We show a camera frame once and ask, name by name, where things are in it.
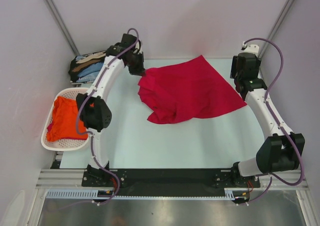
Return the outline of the red t shirt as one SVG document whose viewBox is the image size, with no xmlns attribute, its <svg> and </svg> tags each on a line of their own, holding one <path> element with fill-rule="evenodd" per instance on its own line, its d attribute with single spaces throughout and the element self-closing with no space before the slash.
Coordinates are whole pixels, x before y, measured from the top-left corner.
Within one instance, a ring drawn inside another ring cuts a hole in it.
<svg viewBox="0 0 320 226">
<path fill-rule="evenodd" d="M 202 55 L 184 63 L 150 68 L 138 85 L 142 103 L 152 110 L 147 119 L 155 124 L 215 118 L 246 106 Z"/>
</svg>

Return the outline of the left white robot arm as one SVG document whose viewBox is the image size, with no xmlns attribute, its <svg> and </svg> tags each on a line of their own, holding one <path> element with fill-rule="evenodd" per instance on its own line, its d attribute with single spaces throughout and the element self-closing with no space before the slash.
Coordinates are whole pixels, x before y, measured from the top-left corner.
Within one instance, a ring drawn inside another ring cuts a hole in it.
<svg viewBox="0 0 320 226">
<path fill-rule="evenodd" d="M 128 68 L 131 75 L 143 76 L 144 53 L 139 33 L 130 28 L 122 35 L 120 42 L 106 50 L 103 66 L 86 93 L 76 96 L 78 114 L 75 130 L 79 135 L 88 135 L 90 139 L 91 159 L 86 168 L 87 179 L 93 179 L 98 185 L 105 186 L 110 179 L 116 178 L 109 171 L 109 159 L 101 160 L 101 134 L 112 119 L 107 106 L 107 98 L 112 86 L 123 69 Z"/>
</svg>

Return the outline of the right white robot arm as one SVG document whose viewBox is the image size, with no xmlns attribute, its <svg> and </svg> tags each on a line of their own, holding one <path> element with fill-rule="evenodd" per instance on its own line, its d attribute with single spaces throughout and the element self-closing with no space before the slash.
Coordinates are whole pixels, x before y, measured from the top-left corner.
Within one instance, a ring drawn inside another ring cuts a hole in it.
<svg viewBox="0 0 320 226">
<path fill-rule="evenodd" d="M 255 53 L 243 51 L 232 59 L 230 77 L 243 101 L 253 111 L 262 129 L 264 143 L 254 158 L 233 166 L 230 180 L 242 187 L 249 177 L 302 169 L 304 136 L 294 133 L 278 113 L 267 94 L 267 85 L 259 78 L 261 60 Z"/>
</svg>

